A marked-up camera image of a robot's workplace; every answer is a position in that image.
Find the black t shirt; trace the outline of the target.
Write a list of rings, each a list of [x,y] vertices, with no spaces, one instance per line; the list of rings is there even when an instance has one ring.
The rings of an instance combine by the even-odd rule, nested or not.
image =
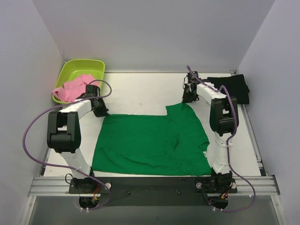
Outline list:
[[[220,89],[222,85],[225,86],[230,96],[237,98],[237,104],[249,104],[250,90],[243,74],[230,77],[208,77],[207,80],[214,84],[216,89]]]

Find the green plastic basin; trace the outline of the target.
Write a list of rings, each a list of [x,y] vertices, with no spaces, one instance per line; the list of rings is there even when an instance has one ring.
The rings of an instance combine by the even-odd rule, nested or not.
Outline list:
[[[100,80],[103,80],[105,74],[105,63],[100,60],[92,59],[76,59],[70,60],[62,67],[58,79],[55,84],[55,88],[63,87],[63,84],[67,81],[72,81],[82,74],[91,74],[94,77],[94,81],[90,82],[92,85],[101,87]],[[52,98],[59,104],[68,104],[67,102],[61,102],[56,99],[53,94]]]

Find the green t shirt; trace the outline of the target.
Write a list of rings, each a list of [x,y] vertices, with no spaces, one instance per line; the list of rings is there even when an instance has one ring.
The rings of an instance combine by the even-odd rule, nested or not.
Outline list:
[[[208,137],[194,110],[179,103],[166,115],[113,114],[103,120],[92,169],[98,172],[209,175]]]

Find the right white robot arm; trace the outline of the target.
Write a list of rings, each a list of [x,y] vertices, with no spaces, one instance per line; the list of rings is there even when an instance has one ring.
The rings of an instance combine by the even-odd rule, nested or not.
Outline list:
[[[217,89],[214,84],[200,79],[196,71],[187,73],[183,89],[183,103],[193,103],[202,97],[210,105],[209,124],[215,134],[212,170],[217,175],[228,175],[231,172],[230,148],[239,125],[237,99],[229,95],[225,86]]]

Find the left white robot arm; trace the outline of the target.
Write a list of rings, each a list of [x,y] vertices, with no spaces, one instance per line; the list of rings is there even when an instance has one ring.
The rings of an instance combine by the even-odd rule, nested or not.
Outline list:
[[[96,85],[88,84],[78,101],[48,114],[47,145],[64,158],[67,166],[73,168],[73,178],[80,180],[79,187],[90,193],[95,190],[96,181],[89,177],[93,177],[94,173],[80,150],[82,136],[79,120],[89,112],[97,118],[106,117],[109,110]]]

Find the pink t shirt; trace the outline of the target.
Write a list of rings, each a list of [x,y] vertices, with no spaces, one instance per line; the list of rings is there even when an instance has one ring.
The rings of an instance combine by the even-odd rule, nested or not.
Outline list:
[[[82,74],[72,81],[67,81],[63,87],[57,87],[52,90],[53,96],[61,102],[74,102],[80,95],[85,93],[86,85],[94,81],[91,74]]]

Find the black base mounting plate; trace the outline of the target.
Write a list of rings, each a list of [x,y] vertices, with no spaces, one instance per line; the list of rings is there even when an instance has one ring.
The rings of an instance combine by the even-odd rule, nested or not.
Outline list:
[[[100,184],[71,181],[70,194],[79,195],[83,208],[105,206],[203,206],[212,197],[227,205],[228,194],[237,193],[234,181],[211,177],[102,177]]]

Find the aluminium frame rail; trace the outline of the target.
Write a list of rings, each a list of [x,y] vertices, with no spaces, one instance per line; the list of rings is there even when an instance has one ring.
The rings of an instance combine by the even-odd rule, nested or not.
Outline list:
[[[100,177],[107,187],[101,187],[99,194],[109,191],[116,193],[132,193],[134,191],[175,191],[183,194],[191,191],[200,194],[218,195],[223,191],[241,195],[279,195],[280,191],[275,176],[250,176],[245,179],[234,177],[234,184],[226,184],[224,188],[213,187],[210,177]],[[92,197],[93,188],[78,188],[63,177],[36,177],[29,190],[30,196],[66,196],[78,195]]]

